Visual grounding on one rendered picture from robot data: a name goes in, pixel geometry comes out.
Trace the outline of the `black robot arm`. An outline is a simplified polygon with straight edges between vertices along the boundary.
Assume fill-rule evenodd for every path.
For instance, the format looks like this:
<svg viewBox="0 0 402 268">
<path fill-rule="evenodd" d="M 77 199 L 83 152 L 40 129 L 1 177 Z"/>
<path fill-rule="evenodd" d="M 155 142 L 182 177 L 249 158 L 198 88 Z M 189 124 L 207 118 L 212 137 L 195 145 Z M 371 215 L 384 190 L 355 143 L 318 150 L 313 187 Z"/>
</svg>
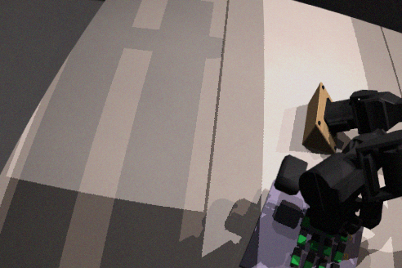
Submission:
<svg viewBox="0 0 402 268">
<path fill-rule="evenodd" d="M 386 133 L 402 122 L 402 98 L 391 92 L 361 90 L 350 99 L 327 98 L 324 121 L 333 137 L 358 128 L 342 152 L 335 152 L 299 178 L 300 193 L 314 209 L 310 225 L 328 235 L 353 235 L 362 218 L 352 208 L 364 191 L 367 202 L 380 203 L 402 196 L 402 130 Z M 377 171 L 382 168 L 380 187 Z"/>
</svg>

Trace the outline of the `lavender switch panel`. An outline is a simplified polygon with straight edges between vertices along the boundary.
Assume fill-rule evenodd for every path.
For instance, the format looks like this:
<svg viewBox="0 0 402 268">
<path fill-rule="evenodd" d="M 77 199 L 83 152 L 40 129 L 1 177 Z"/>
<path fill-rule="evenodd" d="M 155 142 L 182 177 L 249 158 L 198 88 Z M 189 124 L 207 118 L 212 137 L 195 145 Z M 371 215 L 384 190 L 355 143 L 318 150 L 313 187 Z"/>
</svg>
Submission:
<svg viewBox="0 0 402 268">
<path fill-rule="evenodd" d="M 310 225 L 302 194 L 277 190 L 273 181 L 241 268 L 356 268 L 364 227 L 342 237 Z"/>
</svg>

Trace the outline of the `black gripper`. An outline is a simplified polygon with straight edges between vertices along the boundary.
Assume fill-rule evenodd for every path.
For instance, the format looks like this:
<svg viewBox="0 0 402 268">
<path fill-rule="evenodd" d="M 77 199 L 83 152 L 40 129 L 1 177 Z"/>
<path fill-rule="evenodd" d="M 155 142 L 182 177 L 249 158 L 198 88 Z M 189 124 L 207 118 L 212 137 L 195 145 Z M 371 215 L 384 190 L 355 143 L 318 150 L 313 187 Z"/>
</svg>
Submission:
<svg viewBox="0 0 402 268">
<path fill-rule="evenodd" d="M 299 178 L 302 173 L 307 171 L 308 164 L 290 154 L 285 156 L 279 166 L 274 187 L 283 193 L 297 195 L 300 191 Z M 364 191 L 356 190 L 351 195 L 355 197 L 362 196 L 362 198 L 358 197 L 355 200 L 355 204 L 352 207 L 356 212 L 360 210 L 359 217 L 363 220 L 361 226 L 371 230 L 379 225 L 382 219 L 383 202 L 380 203 L 379 200 L 367 202 Z"/>
</svg>

